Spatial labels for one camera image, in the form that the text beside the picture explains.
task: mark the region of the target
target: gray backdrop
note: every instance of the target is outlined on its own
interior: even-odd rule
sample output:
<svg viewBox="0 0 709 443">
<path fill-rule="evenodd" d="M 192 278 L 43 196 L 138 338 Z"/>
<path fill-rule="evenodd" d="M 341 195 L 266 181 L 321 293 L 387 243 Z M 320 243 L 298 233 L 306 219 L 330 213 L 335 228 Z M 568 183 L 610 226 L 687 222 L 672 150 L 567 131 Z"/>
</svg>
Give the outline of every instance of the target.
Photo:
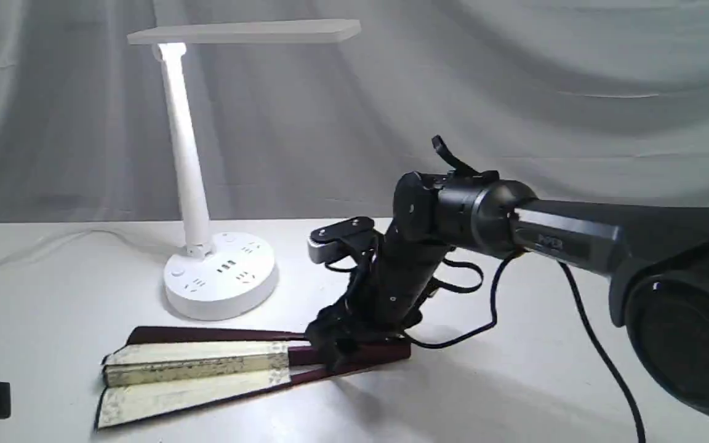
<svg viewBox="0 0 709 443">
<path fill-rule="evenodd" d="M 434 134 L 546 197 L 709 205 L 709 2 L 0 0 L 0 222 L 178 218 L 155 25 L 358 18 L 190 47 L 214 218 L 388 215 Z"/>
</svg>

